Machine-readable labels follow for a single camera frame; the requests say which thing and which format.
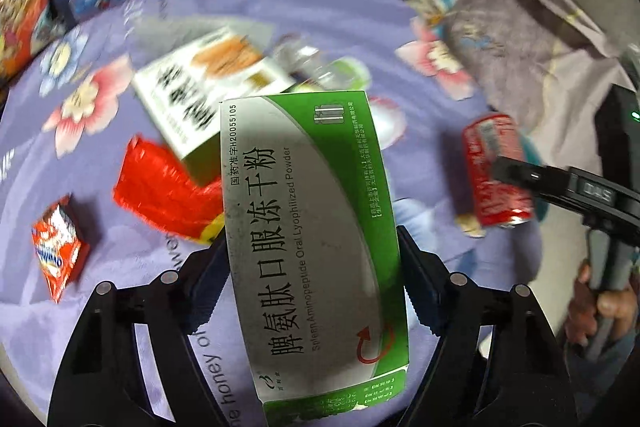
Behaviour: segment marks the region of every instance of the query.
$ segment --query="red soda can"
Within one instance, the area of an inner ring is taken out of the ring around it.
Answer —
[[[518,130],[511,117],[492,113],[465,127],[462,136],[480,224],[509,226],[531,219],[531,195],[522,188],[496,181],[491,175],[492,163],[498,156],[524,161]]]

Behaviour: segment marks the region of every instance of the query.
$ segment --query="person's hand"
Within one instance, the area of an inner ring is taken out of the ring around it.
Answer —
[[[588,337],[598,330],[596,311],[603,317],[614,319],[610,340],[616,341],[624,337],[636,325],[638,318],[638,279],[633,277],[621,292],[603,292],[596,301],[589,288],[591,266],[585,261],[578,270],[574,281],[574,297],[569,303],[569,310],[564,331],[567,340],[574,344],[586,346]]]

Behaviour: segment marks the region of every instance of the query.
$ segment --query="green and white medicine box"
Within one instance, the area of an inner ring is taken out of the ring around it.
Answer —
[[[394,397],[406,311],[365,93],[227,100],[220,122],[231,275],[269,425]]]

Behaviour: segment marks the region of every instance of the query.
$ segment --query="floral pattern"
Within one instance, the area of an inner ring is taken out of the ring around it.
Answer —
[[[470,97],[474,92],[472,78],[447,45],[419,18],[412,19],[411,24],[418,40],[398,48],[398,57],[420,73],[434,76],[454,100]]]
[[[2,165],[0,165],[0,183],[2,183],[9,174],[11,161],[14,159],[15,149],[11,149],[2,156]]]
[[[406,117],[396,102],[388,98],[369,96],[369,108],[373,126],[378,135],[380,150],[396,143],[406,131]]]
[[[47,96],[56,85],[60,88],[71,82],[87,40],[87,35],[75,28],[49,46],[40,61],[43,75],[40,96]]]
[[[442,20],[451,11],[457,0],[411,0],[408,2],[416,10],[432,31],[442,38]]]
[[[118,95],[127,89],[132,77],[129,57],[120,57],[90,74],[51,113],[42,130],[56,130],[58,158],[76,148],[84,131],[95,134],[111,123],[118,112]]]
[[[504,45],[494,41],[489,35],[482,33],[475,24],[467,23],[462,29],[463,35],[460,38],[460,44],[465,47],[487,51],[495,57],[504,57]]]

